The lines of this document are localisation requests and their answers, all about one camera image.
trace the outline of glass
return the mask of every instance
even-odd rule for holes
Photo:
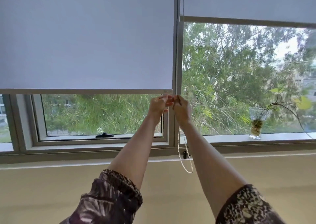
[[[261,139],[261,130],[263,123],[270,115],[270,110],[262,108],[249,108],[250,120],[251,120],[251,130],[249,137],[252,139]]]
[[[134,134],[158,95],[42,94],[47,136]],[[162,122],[155,133],[162,133]]]
[[[11,143],[10,130],[8,126],[7,115],[3,103],[0,103],[0,143]]]
[[[249,134],[249,108],[265,108],[278,95],[296,107],[304,130],[278,106],[262,133],[316,131],[314,29],[185,23],[183,42],[182,95],[203,135]],[[304,98],[308,108],[300,109]]]

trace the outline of patterned fabric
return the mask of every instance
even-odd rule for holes
[[[142,196],[130,179],[104,170],[92,183],[91,191],[81,196],[74,213],[60,224],[130,224]]]
[[[222,207],[216,224],[285,224],[252,185],[237,190]]]
[[[104,170],[95,179],[91,191],[81,196],[74,213],[60,224],[131,224],[143,203],[130,179]],[[216,224],[284,224],[258,190],[245,185],[222,207]]]

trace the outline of glass vase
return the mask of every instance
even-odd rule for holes
[[[262,108],[249,108],[249,114],[251,120],[251,130],[249,137],[260,140],[263,123],[270,116],[270,110]]]

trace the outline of beige wall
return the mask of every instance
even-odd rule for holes
[[[287,221],[315,223],[316,156],[235,158],[229,161]],[[0,223],[58,223],[89,192],[104,166],[0,170]],[[134,223],[213,223],[196,174],[180,162],[152,162]]]

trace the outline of roller blind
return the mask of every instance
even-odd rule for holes
[[[0,93],[172,89],[174,0],[0,4]]]
[[[316,0],[184,0],[184,15],[315,23]]]

